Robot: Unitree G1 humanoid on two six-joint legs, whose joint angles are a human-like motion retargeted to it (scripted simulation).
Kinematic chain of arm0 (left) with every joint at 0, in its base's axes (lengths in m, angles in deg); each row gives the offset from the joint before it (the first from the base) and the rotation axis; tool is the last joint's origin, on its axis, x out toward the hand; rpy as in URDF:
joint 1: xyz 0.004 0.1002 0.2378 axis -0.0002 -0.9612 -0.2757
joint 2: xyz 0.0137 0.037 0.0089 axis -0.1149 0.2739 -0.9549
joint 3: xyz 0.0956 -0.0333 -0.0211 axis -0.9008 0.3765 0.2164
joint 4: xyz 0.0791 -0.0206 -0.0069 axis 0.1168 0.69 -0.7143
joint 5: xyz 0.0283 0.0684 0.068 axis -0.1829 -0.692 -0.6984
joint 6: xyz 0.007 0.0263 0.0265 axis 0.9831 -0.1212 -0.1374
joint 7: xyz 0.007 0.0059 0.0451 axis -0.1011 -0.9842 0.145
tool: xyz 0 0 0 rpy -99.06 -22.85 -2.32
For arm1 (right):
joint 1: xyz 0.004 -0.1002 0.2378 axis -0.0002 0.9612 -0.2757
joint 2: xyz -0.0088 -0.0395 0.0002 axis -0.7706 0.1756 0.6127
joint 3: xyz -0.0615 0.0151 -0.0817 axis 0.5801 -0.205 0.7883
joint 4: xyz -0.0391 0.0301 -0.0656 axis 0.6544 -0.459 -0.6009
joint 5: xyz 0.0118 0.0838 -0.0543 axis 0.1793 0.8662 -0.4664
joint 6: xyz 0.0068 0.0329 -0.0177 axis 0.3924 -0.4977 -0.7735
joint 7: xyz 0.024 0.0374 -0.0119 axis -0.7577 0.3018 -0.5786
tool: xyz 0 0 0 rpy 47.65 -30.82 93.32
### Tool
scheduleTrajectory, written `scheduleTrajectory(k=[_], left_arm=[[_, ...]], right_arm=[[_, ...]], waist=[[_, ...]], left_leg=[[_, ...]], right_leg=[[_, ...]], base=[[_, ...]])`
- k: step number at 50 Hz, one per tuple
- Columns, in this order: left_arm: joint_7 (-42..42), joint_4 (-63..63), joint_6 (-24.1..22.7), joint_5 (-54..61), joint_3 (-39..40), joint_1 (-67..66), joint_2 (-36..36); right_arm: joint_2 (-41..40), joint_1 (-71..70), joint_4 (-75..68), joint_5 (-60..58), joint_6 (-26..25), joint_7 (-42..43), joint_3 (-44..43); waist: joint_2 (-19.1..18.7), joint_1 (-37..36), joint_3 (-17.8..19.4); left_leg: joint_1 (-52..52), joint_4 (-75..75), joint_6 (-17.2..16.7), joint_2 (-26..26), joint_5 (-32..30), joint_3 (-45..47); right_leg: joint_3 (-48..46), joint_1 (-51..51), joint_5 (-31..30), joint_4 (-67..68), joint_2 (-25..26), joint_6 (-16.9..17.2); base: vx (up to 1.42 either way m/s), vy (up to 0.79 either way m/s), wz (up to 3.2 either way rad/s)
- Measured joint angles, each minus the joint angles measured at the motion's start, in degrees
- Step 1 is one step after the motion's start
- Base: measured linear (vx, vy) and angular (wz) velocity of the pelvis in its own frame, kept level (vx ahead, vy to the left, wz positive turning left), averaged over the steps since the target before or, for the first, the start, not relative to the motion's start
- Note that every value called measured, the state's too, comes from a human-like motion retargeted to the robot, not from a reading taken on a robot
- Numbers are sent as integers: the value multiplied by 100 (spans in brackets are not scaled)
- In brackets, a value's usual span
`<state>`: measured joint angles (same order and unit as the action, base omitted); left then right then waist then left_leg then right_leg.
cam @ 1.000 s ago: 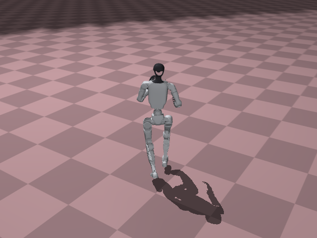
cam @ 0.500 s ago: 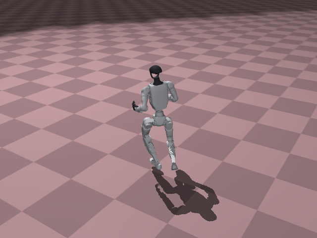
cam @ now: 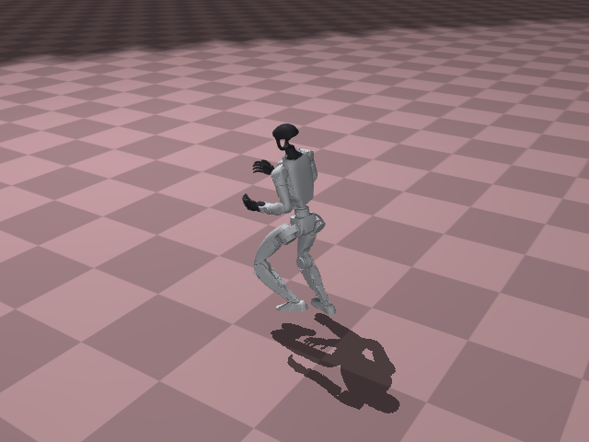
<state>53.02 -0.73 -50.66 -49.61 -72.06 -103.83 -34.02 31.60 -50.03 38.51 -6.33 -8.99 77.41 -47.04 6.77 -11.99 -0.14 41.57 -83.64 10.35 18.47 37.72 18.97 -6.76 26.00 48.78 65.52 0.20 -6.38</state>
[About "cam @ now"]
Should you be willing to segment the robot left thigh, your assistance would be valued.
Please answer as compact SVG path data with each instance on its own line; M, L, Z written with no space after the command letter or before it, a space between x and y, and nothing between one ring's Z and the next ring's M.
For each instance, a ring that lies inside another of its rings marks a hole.
M271 269L271 263L267 258L271 257L275 251L277 251L283 244L287 245L293 242L297 235L299 235L300 229L295 224L289 226L283 224L276 227L271 233L269 233L265 239L261 242L254 260L254 267L256 264L262 263L268 270Z

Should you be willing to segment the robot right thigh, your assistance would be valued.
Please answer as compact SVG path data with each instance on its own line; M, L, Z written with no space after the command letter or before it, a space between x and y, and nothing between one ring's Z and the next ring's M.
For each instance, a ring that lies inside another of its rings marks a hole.
M317 233L319 231L321 231L324 228L324 226L326 225L325 222L323 221L323 219L319 215L315 214L315 216L316 216L316 223L317 223L316 229L307 235L298 237L298 240L297 240L296 264L300 269L304 269L304 270L306 268L311 267L311 265L312 265L312 261L308 255L308 252L315 241Z

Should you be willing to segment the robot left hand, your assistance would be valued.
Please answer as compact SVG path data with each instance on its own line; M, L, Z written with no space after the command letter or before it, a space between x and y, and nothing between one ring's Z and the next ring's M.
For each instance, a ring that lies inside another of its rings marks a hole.
M260 209L258 208L258 206L265 205L264 202L257 202L256 203L255 201L251 201L250 198L248 197L248 195L246 193L243 195L242 200L243 200L244 205L247 207L247 209L248 210L251 210L251 211L258 211L258 212L260 212Z

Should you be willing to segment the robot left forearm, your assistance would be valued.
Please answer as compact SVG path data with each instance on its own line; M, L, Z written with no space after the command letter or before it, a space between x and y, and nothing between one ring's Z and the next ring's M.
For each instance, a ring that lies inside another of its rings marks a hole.
M281 215L284 212L284 204L283 203L276 203L270 204L264 202L265 205L258 206L261 213L266 213L268 215Z

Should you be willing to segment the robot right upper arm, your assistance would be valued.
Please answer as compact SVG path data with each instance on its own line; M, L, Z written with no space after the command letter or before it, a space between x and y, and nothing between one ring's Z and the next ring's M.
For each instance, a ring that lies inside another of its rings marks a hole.
M306 151L307 154L309 155L311 168L312 168L312 174L313 174L313 181L315 182L315 180L317 179L318 173L317 173L316 165L314 162L314 152L312 150L308 150L308 149L304 149L304 148L301 148L300 150Z

